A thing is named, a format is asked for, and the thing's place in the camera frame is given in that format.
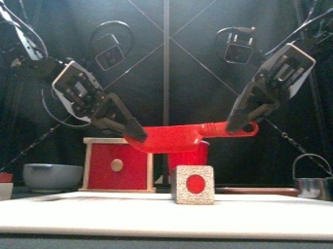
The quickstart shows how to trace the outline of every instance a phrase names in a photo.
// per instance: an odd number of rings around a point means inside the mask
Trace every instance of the metal pot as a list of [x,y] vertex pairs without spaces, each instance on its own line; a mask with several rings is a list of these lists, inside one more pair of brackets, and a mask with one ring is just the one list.
[[[330,175],[328,178],[297,178],[296,177],[296,166],[300,159],[304,157],[316,157],[325,162],[326,168],[322,166],[324,171]],[[300,190],[298,197],[312,198],[320,200],[333,200],[333,178],[332,169],[328,161],[317,154],[302,154],[300,155],[293,163],[293,178],[296,188]]]
[[83,167],[64,164],[24,165],[24,184],[32,192],[59,193],[78,189]]

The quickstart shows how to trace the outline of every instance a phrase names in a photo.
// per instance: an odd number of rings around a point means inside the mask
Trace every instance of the wooden crate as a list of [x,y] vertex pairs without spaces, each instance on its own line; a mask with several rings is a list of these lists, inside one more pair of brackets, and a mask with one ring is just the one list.
[[83,138],[87,144],[82,191],[154,192],[152,154],[123,138]]

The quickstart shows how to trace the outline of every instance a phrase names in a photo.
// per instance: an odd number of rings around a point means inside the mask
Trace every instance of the white surface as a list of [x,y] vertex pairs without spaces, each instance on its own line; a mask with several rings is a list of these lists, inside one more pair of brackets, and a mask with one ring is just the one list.
[[333,203],[288,196],[179,205],[169,194],[76,192],[1,201],[0,210],[0,232],[333,240]]

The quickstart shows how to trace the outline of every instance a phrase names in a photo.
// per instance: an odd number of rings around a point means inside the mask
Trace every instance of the red circle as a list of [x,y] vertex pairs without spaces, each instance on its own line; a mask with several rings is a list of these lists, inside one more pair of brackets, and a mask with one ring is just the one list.
[[201,175],[191,175],[186,181],[186,187],[191,194],[199,194],[206,187],[206,181]]

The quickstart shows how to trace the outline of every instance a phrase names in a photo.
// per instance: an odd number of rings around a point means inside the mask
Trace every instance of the black curtain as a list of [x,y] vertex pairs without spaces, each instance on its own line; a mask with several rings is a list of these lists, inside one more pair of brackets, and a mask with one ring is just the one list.
[[[332,1],[321,1],[314,15]],[[19,1],[5,1],[23,16]],[[258,66],[229,64],[217,56],[214,35],[230,26],[254,27],[258,48],[268,52],[293,32],[306,17],[312,1],[290,0],[179,0],[170,1],[169,17],[163,0],[29,0],[24,1],[28,22],[44,40],[50,55],[83,63],[95,27],[108,21],[126,22],[135,35],[135,46],[123,63],[104,72],[91,67],[103,88],[115,92],[142,125],[165,123],[165,61],[169,60],[169,124],[187,125],[227,119],[237,95],[251,80]],[[165,54],[165,28],[169,28],[169,54]],[[332,56],[314,69],[316,81],[306,81],[297,96],[261,123],[255,137],[207,139],[209,164],[221,185],[289,186],[292,164],[300,151],[282,138],[288,133],[312,153],[330,159],[332,152]],[[19,81],[1,72],[1,164],[58,122],[50,118],[46,102],[60,119],[67,111],[52,98],[50,83]],[[75,119],[70,123],[80,125]],[[8,170],[21,181],[23,164],[47,162],[84,165],[83,137],[104,135],[94,127],[72,129],[62,125],[48,138],[12,163]],[[162,173],[162,162],[155,170]],[[308,163],[301,175],[322,175]]]

